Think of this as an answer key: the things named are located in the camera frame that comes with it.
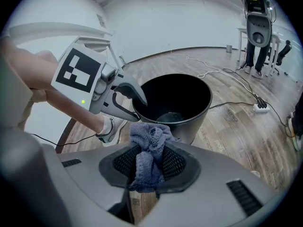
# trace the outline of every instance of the white sneaker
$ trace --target white sneaker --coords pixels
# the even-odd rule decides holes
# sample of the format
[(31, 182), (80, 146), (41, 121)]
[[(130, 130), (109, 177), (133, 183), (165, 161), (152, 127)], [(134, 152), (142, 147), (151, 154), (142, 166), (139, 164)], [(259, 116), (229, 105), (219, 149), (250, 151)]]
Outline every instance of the white sneaker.
[(261, 72), (261, 71), (257, 71), (256, 69), (255, 69), (255, 71), (252, 73), (252, 76), (255, 77), (255, 78), (258, 78), (258, 79), (263, 79), (262, 72)]
[(295, 150), (296, 151), (300, 151), (301, 150), (301, 137), (299, 137), (299, 136), (297, 136), (297, 135), (294, 134), (294, 128), (293, 128), (293, 124), (292, 124), (292, 119), (288, 120), (288, 128), (290, 130), (290, 135), (293, 136), (292, 137), (292, 142), (293, 142)]
[(247, 74), (250, 74), (250, 71), (251, 71), (251, 67), (250, 66), (248, 66), (248, 65), (246, 65), (245, 66), (245, 73), (247, 73)]
[(295, 111), (290, 112), (290, 118), (292, 119), (294, 117)]
[(106, 135), (96, 134), (96, 136), (103, 142), (104, 147), (116, 145), (119, 141), (119, 135), (121, 129), (126, 125), (127, 120), (119, 119), (116, 117), (110, 118), (112, 122), (112, 129)]
[(257, 171), (251, 171), (256, 177), (261, 178), (260, 172)]

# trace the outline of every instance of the trash bin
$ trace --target trash bin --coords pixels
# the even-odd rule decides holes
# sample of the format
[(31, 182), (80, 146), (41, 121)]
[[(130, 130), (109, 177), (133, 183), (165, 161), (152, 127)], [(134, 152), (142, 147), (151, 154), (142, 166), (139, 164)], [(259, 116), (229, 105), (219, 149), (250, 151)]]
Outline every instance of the trash bin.
[(142, 90), (148, 106), (133, 100), (142, 122), (165, 124), (174, 137), (191, 144), (212, 102), (209, 86), (197, 77), (169, 74), (144, 83)]
[(226, 45), (226, 52), (232, 53), (232, 45)]

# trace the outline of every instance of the black cable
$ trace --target black cable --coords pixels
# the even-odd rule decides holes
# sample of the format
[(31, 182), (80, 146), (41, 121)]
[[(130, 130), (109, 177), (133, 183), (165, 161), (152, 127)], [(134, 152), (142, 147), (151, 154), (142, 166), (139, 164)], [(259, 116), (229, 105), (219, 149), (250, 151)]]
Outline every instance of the black cable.
[(235, 73), (235, 74), (237, 74), (237, 75), (240, 76), (245, 82), (247, 82), (247, 84), (248, 84), (248, 86), (249, 86), (249, 88), (250, 88), (250, 90), (251, 90), (251, 94), (252, 94), (252, 95), (255, 97), (255, 99), (257, 100), (257, 104), (259, 103), (258, 100), (261, 100), (261, 101), (263, 101), (264, 103), (266, 103), (266, 104), (268, 104), (269, 106), (271, 106), (271, 108), (272, 108), (272, 109), (275, 111), (275, 113), (277, 114), (277, 116), (278, 116), (278, 118), (279, 118), (281, 124), (284, 126), (284, 128), (285, 128), (285, 134), (287, 135), (287, 137), (293, 138), (294, 136), (289, 136), (289, 134), (286, 132), (286, 128), (288, 128), (289, 131), (290, 131), (290, 128), (289, 128), (287, 122), (286, 122), (286, 124), (284, 124), (284, 123), (282, 122), (282, 120), (281, 120), (279, 114), (278, 114), (278, 113), (276, 112), (276, 110), (274, 109), (274, 107), (273, 107), (271, 104), (269, 104), (268, 102), (266, 102), (264, 99), (262, 99), (261, 97), (257, 96), (255, 93), (253, 93), (253, 90), (252, 90), (252, 88), (251, 88), (251, 86), (250, 86), (250, 83), (249, 83), (247, 80), (245, 80), (240, 74), (237, 73), (238, 70), (240, 70), (240, 69), (237, 69), (236, 71), (233, 71), (233, 70), (231, 70), (231, 69), (229, 69), (229, 68), (224, 68), (224, 69), (223, 69), (223, 71), (226, 72), (226, 73)]
[(215, 106), (212, 106), (210, 107), (209, 109), (212, 109), (212, 108), (217, 108), (217, 107), (220, 107), (224, 104), (246, 104), (246, 105), (250, 105), (250, 106), (253, 106), (254, 104), (248, 104), (248, 103), (245, 103), (245, 102), (238, 102), (238, 103), (234, 103), (234, 102), (225, 102), (225, 103), (222, 103), (222, 104), (218, 104), (218, 105), (215, 105)]
[[(276, 21), (276, 7), (274, 6), (275, 9), (275, 21)], [(273, 23), (275, 23), (275, 21)]]
[(81, 139), (81, 140), (75, 142), (75, 143), (66, 143), (66, 144), (64, 144), (64, 145), (57, 145), (57, 144), (51, 142), (50, 140), (47, 140), (47, 139), (42, 138), (42, 137), (39, 136), (39, 135), (36, 135), (36, 134), (32, 134), (32, 135), (35, 135), (35, 136), (39, 137), (40, 139), (46, 140), (47, 142), (50, 142), (50, 143), (52, 143), (52, 144), (54, 144), (54, 145), (56, 145), (56, 146), (75, 145), (75, 144), (79, 143), (79, 142), (82, 141), (82, 140), (86, 140), (86, 139), (88, 139), (88, 138), (91, 138), (91, 137), (95, 136), (95, 134), (92, 135), (92, 136), (88, 136), (88, 137), (86, 137), (86, 138), (84, 138), (84, 139)]
[(254, 96), (254, 98), (256, 98), (256, 95), (252, 92), (252, 88), (251, 88), (251, 86), (250, 86), (250, 83), (249, 83), (247, 80), (245, 80), (245, 79), (243, 78), (243, 76), (241, 76), (240, 74), (237, 73), (237, 71), (240, 70), (240, 69), (237, 69), (236, 71), (233, 71), (233, 70), (231, 70), (231, 69), (229, 69), (229, 68), (223, 68), (222, 70), (223, 70), (224, 72), (226, 72), (226, 73), (235, 73), (235, 74), (237, 74), (239, 77), (241, 77), (241, 78), (248, 84), (248, 86), (249, 86), (249, 88), (250, 88), (250, 91), (251, 91), (251, 94)]

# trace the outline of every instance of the wooden floor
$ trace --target wooden floor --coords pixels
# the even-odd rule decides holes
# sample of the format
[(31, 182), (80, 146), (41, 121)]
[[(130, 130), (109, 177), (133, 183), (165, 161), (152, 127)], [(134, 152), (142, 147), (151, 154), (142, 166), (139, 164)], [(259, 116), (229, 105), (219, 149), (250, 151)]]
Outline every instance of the wooden floor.
[[(131, 63), (124, 70), (134, 76), (140, 85), (165, 74), (183, 73), (196, 76), (212, 70), (199, 61), (189, 60), (185, 55), (177, 55), (181, 53), (220, 69), (235, 70), (239, 67), (237, 51), (226, 53), (224, 49), (188, 49), (174, 53), (165, 53)], [(302, 87), (283, 73), (280, 76), (275, 73), (263, 80), (250, 77), (244, 70), (239, 73), (249, 80), (257, 95), (273, 105), (285, 122), (299, 100)], [(226, 75), (210, 73), (203, 80), (212, 89), (212, 105), (227, 101), (255, 103), (252, 95), (244, 87)], [(200, 100), (202, 97), (197, 90), (196, 99)], [(127, 123), (122, 129), (120, 142), (128, 141), (129, 125), (130, 123)], [(77, 122), (67, 142), (76, 142), (93, 134), (93, 131)], [(225, 154), (248, 170), (258, 171), (261, 179), (277, 192), (289, 186), (301, 162), (300, 154), (295, 151), (291, 140), (285, 136), (284, 127), (275, 112), (271, 110), (267, 114), (255, 114), (249, 105), (224, 105), (209, 110), (193, 145)], [(92, 137), (77, 145), (66, 146), (62, 152), (97, 147), (102, 147), (102, 144), (96, 137)]]

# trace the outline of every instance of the gray cloth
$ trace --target gray cloth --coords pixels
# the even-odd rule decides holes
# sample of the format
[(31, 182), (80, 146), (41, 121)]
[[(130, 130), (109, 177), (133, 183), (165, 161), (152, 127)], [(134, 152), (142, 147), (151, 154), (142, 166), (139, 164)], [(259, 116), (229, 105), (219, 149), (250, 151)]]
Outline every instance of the gray cloth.
[(153, 192), (164, 182), (160, 170), (166, 140), (175, 140), (168, 126), (154, 123), (134, 123), (130, 127), (130, 141), (137, 143), (142, 152), (136, 156), (136, 175), (129, 190)]

